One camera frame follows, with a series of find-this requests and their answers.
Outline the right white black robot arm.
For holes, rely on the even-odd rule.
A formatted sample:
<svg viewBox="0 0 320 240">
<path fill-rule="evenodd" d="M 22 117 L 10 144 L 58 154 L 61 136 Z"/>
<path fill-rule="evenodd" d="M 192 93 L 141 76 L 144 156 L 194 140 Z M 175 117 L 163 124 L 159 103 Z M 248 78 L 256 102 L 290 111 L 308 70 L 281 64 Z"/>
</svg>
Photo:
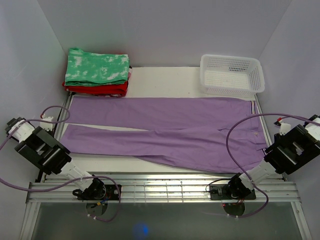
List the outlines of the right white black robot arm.
<svg viewBox="0 0 320 240">
<path fill-rule="evenodd" d="M 254 186 L 274 174 L 290 175 L 320 155 L 320 117 L 313 115 L 304 125 L 291 128 L 280 123 L 274 143 L 266 149 L 263 160 L 251 170 L 237 173 L 224 191 L 232 198 L 244 199 L 254 192 Z"/>
</svg>

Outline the purple trousers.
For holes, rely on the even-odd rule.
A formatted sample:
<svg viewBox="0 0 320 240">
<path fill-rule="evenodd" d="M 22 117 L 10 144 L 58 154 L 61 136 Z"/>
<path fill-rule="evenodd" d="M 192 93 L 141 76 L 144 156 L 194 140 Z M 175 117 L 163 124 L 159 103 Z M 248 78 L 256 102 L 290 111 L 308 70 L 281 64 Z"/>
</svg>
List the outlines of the purple trousers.
<svg viewBox="0 0 320 240">
<path fill-rule="evenodd" d="M 250 170 L 267 147 L 255 103 L 236 98 L 74 97 L 61 143 L 75 154 L 129 156 L 214 173 Z"/>
</svg>

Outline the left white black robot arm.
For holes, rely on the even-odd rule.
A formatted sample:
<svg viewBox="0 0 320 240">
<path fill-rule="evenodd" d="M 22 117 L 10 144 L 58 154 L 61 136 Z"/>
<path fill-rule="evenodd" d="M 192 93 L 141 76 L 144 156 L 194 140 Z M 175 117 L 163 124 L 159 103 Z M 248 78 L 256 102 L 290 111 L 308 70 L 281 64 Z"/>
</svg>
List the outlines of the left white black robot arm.
<svg viewBox="0 0 320 240">
<path fill-rule="evenodd" d="M 103 200 L 107 195 L 105 184 L 92 178 L 88 172 L 78 168 L 70 156 L 70 151 L 41 126 L 34 127 L 18 117 L 12 118 L 5 128 L 7 135 L 18 142 L 14 148 L 22 157 L 47 175 L 62 174 L 69 180 L 76 180 L 72 194 L 78 200 Z"/>
</svg>

